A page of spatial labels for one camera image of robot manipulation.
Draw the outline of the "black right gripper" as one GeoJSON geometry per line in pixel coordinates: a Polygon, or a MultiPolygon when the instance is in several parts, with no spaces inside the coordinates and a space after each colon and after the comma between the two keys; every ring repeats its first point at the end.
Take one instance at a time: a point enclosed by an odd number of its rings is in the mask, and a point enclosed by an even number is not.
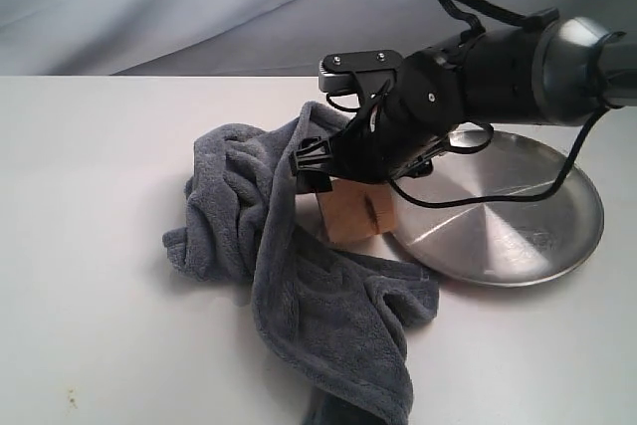
{"type": "Polygon", "coordinates": [[[367,184],[396,178],[461,123],[463,107],[458,77],[435,51],[406,57],[394,86],[369,111],[330,139],[303,139],[291,153],[296,193],[330,192],[331,176],[367,184]]]}

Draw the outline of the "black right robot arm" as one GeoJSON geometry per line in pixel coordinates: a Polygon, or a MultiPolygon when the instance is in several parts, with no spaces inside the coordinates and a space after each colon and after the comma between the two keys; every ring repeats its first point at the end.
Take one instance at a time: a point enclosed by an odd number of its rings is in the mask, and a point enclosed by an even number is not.
{"type": "Polygon", "coordinates": [[[379,184],[419,178],[454,151],[451,132],[472,123],[581,126],[636,102],[636,43],[582,17],[541,30],[455,36],[402,56],[337,53],[319,65],[328,100],[356,96],[353,118],[290,158],[298,190],[327,192],[336,178],[379,184]]]}

